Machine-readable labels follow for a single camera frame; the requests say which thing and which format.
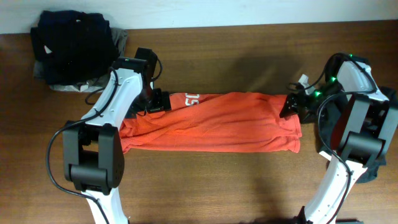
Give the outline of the red printed t-shirt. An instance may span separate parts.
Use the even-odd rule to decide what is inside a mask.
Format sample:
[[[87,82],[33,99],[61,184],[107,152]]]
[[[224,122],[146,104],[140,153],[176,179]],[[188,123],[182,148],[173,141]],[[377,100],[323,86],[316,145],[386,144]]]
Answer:
[[[253,92],[174,93],[170,111],[123,121],[122,149],[298,153],[302,137],[298,116],[279,116],[285,99]]]

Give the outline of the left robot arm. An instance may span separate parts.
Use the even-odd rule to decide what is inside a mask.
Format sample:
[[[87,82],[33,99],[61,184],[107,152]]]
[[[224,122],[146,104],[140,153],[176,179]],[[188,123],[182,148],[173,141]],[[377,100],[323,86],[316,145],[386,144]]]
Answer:
[[[151,49],[118,57],[97,102],[80,121],[65,125],[64,175],[87,199],[96,223],[129,223],[119,195],[124,174],[119,130],[125,118],[171,109],[168,92],[154,88],[155,69],[161,66]]]

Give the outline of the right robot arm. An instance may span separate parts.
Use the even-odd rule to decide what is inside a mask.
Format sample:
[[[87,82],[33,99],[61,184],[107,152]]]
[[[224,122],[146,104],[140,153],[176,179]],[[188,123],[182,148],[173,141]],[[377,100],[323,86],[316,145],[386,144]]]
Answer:
[[[373,180],[397,129],[397,92],[377,86],[369,61],[335,53],[320,75],[320,87],[302,75],[279,116],[297,115],[300,123],[316,123],[319,153],[328,159],[315,196],[291,223],[339,223],[338,212],[357,182]]]

